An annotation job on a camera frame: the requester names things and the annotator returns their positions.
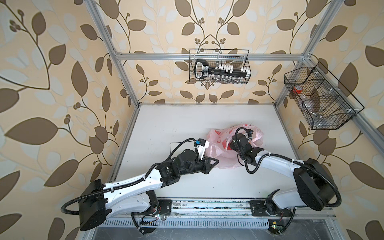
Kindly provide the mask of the pink plastic bag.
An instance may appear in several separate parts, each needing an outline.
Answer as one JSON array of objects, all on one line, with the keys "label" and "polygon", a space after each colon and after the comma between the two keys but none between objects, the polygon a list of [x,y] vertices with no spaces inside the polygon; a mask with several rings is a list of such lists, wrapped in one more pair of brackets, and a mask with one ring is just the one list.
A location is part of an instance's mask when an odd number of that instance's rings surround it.
[{"label": "pink plastic bag", "polygon": [[206,141],[209,142],[209,147],[205,150],[205,156],[219,160],[216,168],[219,169],[234,169],[241,166],[237,159],[238,153],[230,147],[232,137],[238,128],[244,127],[253,131],[250,144],[254,147],[261,147],[264,143],[264,133],[256,126],[243,124],[236,125],[227,129],[209,131]]}]

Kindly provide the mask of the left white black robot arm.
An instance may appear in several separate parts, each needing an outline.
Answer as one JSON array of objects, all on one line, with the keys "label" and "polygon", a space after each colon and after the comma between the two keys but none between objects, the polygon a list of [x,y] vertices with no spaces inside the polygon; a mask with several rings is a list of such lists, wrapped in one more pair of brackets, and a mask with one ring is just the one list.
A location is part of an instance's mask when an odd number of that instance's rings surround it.
[{"label": "left white black robot arm", "polygon": [[164,161],[154,163],[145,174],[106,184],[101,180],[92,181],[81,196],[63,204],[61,212],[79,216],[81,231],[94,229],[108,218],[123,213],[152,215],[159,211],[156,190],[177,183],[183,175],[207,175],[219,163],[205,156],[209,145],[204,139],[189,138],[179,143]]}]

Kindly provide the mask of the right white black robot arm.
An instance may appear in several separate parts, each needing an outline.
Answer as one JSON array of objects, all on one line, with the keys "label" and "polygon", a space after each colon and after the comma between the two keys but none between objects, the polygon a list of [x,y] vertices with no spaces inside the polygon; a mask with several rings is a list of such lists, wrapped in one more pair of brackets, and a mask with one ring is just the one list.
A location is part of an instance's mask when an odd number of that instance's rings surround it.
[{"label": "right white black robot arm", "polygon": [[269,216],[277,216],[284,209],[291,211],[291,216],[284,226],[272,224],[269,228],[271,234],[284,234],[293,222],[298,208],[308,207],[319,212],[324,208],[336,208],[341,205],[342,196],[337,185],[316,160],[296,160],[254,147],[249,141],[254,133],[252,129],[239,127],[232,130],[232,133],[228,147],[237,152],[238,162],[245,167],[248,174],[253,175],[260,168],[265,168],[295,182],[295,187],[288,190],[276,189],[265,198],[263,209]]}]

